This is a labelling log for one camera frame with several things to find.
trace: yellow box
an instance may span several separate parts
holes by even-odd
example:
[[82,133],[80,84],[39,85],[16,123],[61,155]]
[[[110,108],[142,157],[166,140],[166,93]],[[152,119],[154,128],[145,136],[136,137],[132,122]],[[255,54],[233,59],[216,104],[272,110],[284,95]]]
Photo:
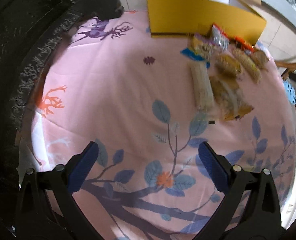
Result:
[[152,36],[207,35],[213,23],[256,44],[267,21],[241,0],[147,0]]

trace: pink bedsheet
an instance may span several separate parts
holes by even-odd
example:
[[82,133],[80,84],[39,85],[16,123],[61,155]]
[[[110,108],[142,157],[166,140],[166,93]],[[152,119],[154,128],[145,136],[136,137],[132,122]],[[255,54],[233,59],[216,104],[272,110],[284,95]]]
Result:
[[40,170],[51,170],[98,143],[99,158],[73,197],[106,240],[192,239],[202,229],[223,199],[196,157],[204,140],[232,164],[271,169],[280,203],[287,197],[296,133],[271,56],[259,85],[246,73],[238,81],[254,110],[207,126],[196,116],[186,46],[185,38],[151,38],[147,12],[94,18],[46,77],[34,154]]

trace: food packet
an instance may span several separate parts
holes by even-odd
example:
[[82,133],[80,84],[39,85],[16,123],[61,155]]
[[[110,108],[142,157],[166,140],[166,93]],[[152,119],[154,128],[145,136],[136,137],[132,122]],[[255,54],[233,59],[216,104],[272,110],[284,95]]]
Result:
[[263,69],[268,71],[265,65],[269,61],[269,58],[266,56],[266,54],[262,50],[257,50],[254,53],[251,53],[249,56],[260,70]]
[[223,50],[228,49],[229,39],[226,33],[224,33],[224,31],[217,24],[212,25],[211,39]]
[[236,47],[242,49],[247,54],[254,52],[254,46],[249,42],[245,41],[243,38],[235,36]]
[[222,51],[219,46],[198,33],[193,36],[189,47],[195,54],[202,56],[208,62],[213,54]]
[[214,107],[215,99],[206,69],[206,62],[190,62],[189,67],[192,73],[196,107],[198,110],[207,113]]
[[259,81],[261,80],[261,73],[260,73],[260,70],[257,68],[256,64],[241,49],[238,49],[234,46],[231,48],[232,48],[231,53],[243,65],[244,69],[248,72],[251,79],[256,84],[258,84]]
[[244,101],[242,91],[235,79],[223,76],[211,76],[209,79],[224,121],[242,118],[254,109]]
[[215,66],[222,75],[236,78],[242,73],[242,68],[239,61],[233,57],[222,53],[216,55],[215,59]]

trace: purple deer print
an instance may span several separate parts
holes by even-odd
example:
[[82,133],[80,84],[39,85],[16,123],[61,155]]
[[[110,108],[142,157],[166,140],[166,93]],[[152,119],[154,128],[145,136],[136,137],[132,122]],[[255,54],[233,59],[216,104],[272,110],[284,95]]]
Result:
[[87,37],[90,37],[90,38],[100,38],[101,37],[100,41],[109,35],[111,35],[112,39],[114,37],[120,38],[121,36],[125,35],[124,32],[127,32],[132,29],[129,25],[127,25],[127,24],[130,24],[129,22],[123,22],[120,25],[117,25],[116,27],[112,28],[110,31],[106,32],[105,28],[106,28],[107,24],[109,23],[109,20],[101,21],[98,18],[95,18],[95,20],[96,20],[96,24],[93,24],[93,23],[91,24],[93,26],[91,28],[91,30],[88,32],[78,33],[78,34],[84,34],[85,36],[72,42],[71,44],[73,44],[77,41],[80,41],[84,38],[87,38]]

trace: blue leaf print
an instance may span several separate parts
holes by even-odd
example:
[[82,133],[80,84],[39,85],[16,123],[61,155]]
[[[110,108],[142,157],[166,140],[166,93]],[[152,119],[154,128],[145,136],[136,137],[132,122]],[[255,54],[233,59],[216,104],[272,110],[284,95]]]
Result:
[[272,174],[273,179],[276,179],[280,175],[280,171],[279,170],[272,170],[271,174]]
[[199,158],[198,154],[196,155],[196,165],[197,165],[197,168],[200,171],[200,173],[210,179],[210,176],[209,176],[204,164],[202,163],[201,159]]
[[196,180],[193,177],[190,177],[189,175],[178,175],[175,177],[173,188],[175,190],[184,190],[192,187],[196,184]]
[[258,153],[258,154],[263,153],[267,148],[267,142],[268,142],[267,139],[260,140],[256,145],[256,150],[255,150],[256,153]]
[[183,192],[182,190],[176,190],[170,187],[166,187],[165,188],[165,192],[171,196],[175,196],[175,197],[184,197],[185,196],[185,192]]
[[289,142],[294,143],[295,142],[295,137],[294,136],[289,136]]
[[290,190],[290,185],[286,188],[283,196],[282,196],[282,200],[285,200],[288,196],[288,193],[289,193],[289,190]]
[[210,200],[214,203],[217,203],[220,201],[220,196],[218,194],[214,193],[210,196]]
[[157,182],[157,176],[162,172],[160,161],[156,160],[147,164],[144,172],[144,178],[149,187],[154,187]]
[[199,138],[199,137],[196,137],[196,138],[192,138],[190,139],[188,145],[192,148],[198,148],[199,145],[202,143],[202,142],[207,142],[208,140],[205,139],[205,138]]
[[185,226],[180,230],[183,234],[192,234],[199,232],[208,222],[209,219],[202,219]]
[[109,182],[104,183],[104,189],[106,190],[107,196],[112,198],[113,196],[113,187]]
[[254,170],[254,172],[260,172],[261,171],[261,166],[263,165],[264,163],[264,160],[258,160],[256,162],[256,168]]
[[279,185],[279,190],[284,190],[284,189],[285,189],[285,184],[281,182]]
[[191,136],[201,135],[207,128],[207,125],[207,115],[205,113],[198,112],[189,124],[189,134]]
[[123,159],[124,159],[124,150],[123,149],[117,150],[113,155],[112,163],[113,164],[121,163]]
[[289,167],[288,167],[288,169],[287,169],[287,171],[286,171],[286,173],[289,173],[289,172],[291,172],[291,171],[292,171],[292,169],[293,169],[293,165],[289,166]]
[[258,140],[260,137],[261,128],[260,128],[260,124],[258,122],[257,117],[254,117],[252,120],[252,133],[254,134],[256,139]]
[[243,214],[244,210],[245,210],[245,205],[244,204],[239,204],[238,207],[237,207],[238,215],[241,216]]
[[155,100],[152,103],[152,112],[159,121],[162,121],[163,123],[169,123],[170,111],[164,102]]
[[250,190],[244,192],[244,194],[241,197],[240,202],[244,201],[249,195],[250,195]]
[[288,137],[287,137],[287,132],[286,132],[286,128],[285,128],[285,125],[282,126],[281,128],[281,139],[284,143],[284,146],[287,145],[288,143]]
[[106,147],[99,139],[96,139],[95,143],[98,144],[98,148],[99,148],[97,163],[100,166],[106,167],[108,163],[108,154],[106,151]]
[[163,137],[161,134],[158,133],[153,133],[152,137],[154,138],[154,140],[158,143],[167,143],[167,140],[165,137]]
[[267,169],[271,168],[270,156],[267,158],[264,167],[267,168]]
[[272,168],[275,169],[279,163],[280,163],[280,159],[276,160]]
[[248,159],[247,159],[247,163],[248,163],[250,166],[253,166],[253,165],[254,165],[254,159],[253,159],[253,158],[248,158]]
[[161,218],[165,221],[170,221],[171,220],[171,216],[167,215],[167,214],[160,214]]
[[235,165],[237,161],[239,161],[239,159],[243,156],[244,153],[245,151],[237,150],[237,151],[228,153],[225,157],[227,161],[230,162],[231,165]]
[[182,170],[188,169],[191,166],[192,160],[193,160],[193,156],[190,156],[190,157],[186,158],[183,161]]
[[130,181],[134,173],[134,170],[119,171],[113,180],[126,184],[128,181]]

